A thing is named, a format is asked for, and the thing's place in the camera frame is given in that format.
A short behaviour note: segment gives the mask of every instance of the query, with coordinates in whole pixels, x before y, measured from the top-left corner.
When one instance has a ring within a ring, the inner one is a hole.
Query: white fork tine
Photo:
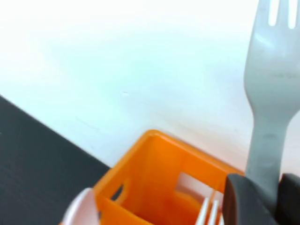
[[[259,0],[255,17],[256,25],[267,25],[269,23],[270,0]]]
[[[287,27],[288,21],[289,21],[289,0],[280,0],[276,24]]]
[[[223,215],[221,215],[218,225],[224,225]]]
[[[205,198],[195,225],[204,225],[208,207],[209,207],[209,203],[210,203],[210,199]]]
[[[218,205],[219,205],[219,201],[214,200],[211,211],[210,211],[210,219],[208,221],[208,225],[215,225],[216,219],[217,219],[217,214],[218,214]]]

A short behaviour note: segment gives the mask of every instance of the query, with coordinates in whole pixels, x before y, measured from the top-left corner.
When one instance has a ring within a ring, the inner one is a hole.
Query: orange container
[[[101,225],[194,225],[201,204],[175,189],[181,172],[221,193],[229,173],[242,174],[186,143],[147,131],[94,186]]]

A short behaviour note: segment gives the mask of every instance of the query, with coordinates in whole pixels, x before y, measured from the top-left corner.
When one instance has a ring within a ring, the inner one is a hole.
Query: white surface
[[[5,1],[0,94],[108,165],[147,129],[244,169],[256,0]],[[300,117],[283,170],[300,174]]]

